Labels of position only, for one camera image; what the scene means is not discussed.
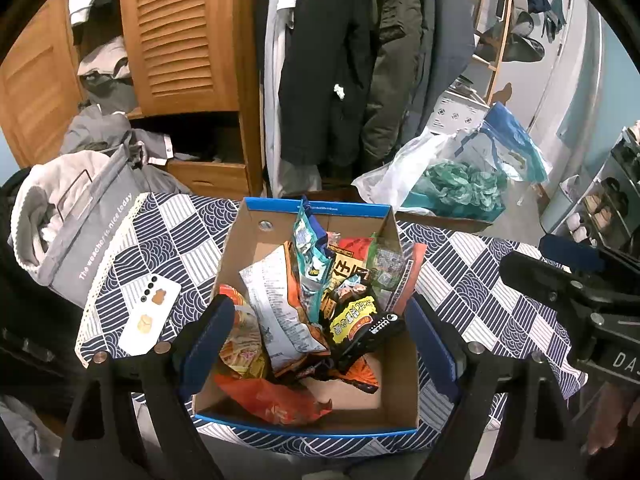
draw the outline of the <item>wooden drawer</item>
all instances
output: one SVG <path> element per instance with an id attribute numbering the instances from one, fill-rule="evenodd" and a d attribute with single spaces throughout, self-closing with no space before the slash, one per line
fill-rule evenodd
<path id="1" fill-rule="evenodd" d="M 169 160 L 166 170 L 198 195 L 233 200 L 249 195 L 244 164 Z"/>

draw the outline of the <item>tablecloth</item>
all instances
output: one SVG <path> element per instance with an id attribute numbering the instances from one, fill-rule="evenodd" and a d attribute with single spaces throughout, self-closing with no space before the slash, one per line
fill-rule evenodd
<path id="1" fill-rule="evenodd" d="M 141 194 L 100 263 L 76 341 L 78 357 L 87 364 L 100 350 L 115 357 L 126 355 L 117 346 L 118 338 L 152 272 L 182 286 L 160 339 L 172 340 L 185 323 L 197 319 L 209 304 L 226 234 L 238 207 L 238 202 L 224 199 Z M 498 275 L 498 263 L 505 254 L 515 250 L 541 258 L 536 248 L 410 222 L 398 222 L 398 231 L 404 248 L 414 242 L 427 244 L 416 290 L 465 340 L 479 341 L 496 354 L 515 357 L 539 348 L 548 357 L 565 397 L 583 386 L 586 375 L 566 361 L 570 342 L 555 312 L 505 286 Z M 452 409 L 436 392 L 419 360 L 418 375 L 419 422 L 414 434 L 303 438 L 192 419 L 203 434 L 303 456 L 372 456 L 417 450 L 434 442 Z M 144 401 L 142 395 L 134 398 Z M 499 427 L 505 400 L 504 394 L 494 397 L 489 427 Z"/>

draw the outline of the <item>white phone case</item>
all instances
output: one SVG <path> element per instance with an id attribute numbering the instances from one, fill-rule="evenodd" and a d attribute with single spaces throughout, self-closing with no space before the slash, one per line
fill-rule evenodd
<path id="1" fill-rule="evenodd" d="M 148 283 L 120 335 L 118 346 L 129 355 L 142 355 L 158 342 L 181 289 L 158 274 L 149 274 Z"/>

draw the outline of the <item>white shirt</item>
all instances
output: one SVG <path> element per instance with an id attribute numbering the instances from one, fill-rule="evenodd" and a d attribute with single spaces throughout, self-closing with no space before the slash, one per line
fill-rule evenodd
<path id="1" fill-rule="evenodd" d="M 264 38 L 264 145 L 271 192 L 283 194 L 321 189 L 317 166 L 294 166 L 280 158 L 280 74 L 285 56 L 286 28 L 296 0 L 269 0 Z"/>

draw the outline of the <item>black bag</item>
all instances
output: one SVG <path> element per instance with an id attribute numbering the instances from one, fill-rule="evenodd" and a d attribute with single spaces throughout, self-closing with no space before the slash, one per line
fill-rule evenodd
<path id="1" fill-rule="evenodd" d="M 7 242 L 15 196 L 29 172 L 0 187 L 0 391 L 64 419 L 84 372 L 74 352 L 82 309 L 34 282 Z"/>

